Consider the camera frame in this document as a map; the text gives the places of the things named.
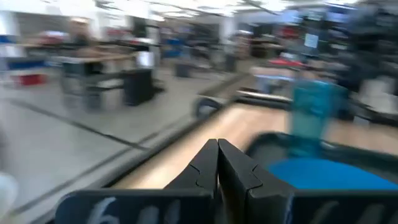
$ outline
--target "blue container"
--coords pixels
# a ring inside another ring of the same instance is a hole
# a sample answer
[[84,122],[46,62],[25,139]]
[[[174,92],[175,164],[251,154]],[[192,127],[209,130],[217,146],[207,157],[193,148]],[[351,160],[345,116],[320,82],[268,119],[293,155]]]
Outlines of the blue container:
[[321,81],[296,82],[290,114],[290,131],[294,141],[291,155],[318,155],[321,138],[330,118],[337,111],[343,91],[342,87]]

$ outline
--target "concrete floor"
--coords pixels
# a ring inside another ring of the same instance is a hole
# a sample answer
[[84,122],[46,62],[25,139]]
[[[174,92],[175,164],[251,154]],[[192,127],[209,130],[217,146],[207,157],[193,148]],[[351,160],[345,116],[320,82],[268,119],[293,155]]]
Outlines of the concrete floor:
[[19,183],[16,223],[43,218],[63,195],[91,186],[189,125],[197,93],[222,82],[179,79],[167,69],[156,78],[166,90],[153,100],[128,107],[113,90],[95,113],[65,106],[56,79],[0,90],[0,165]]

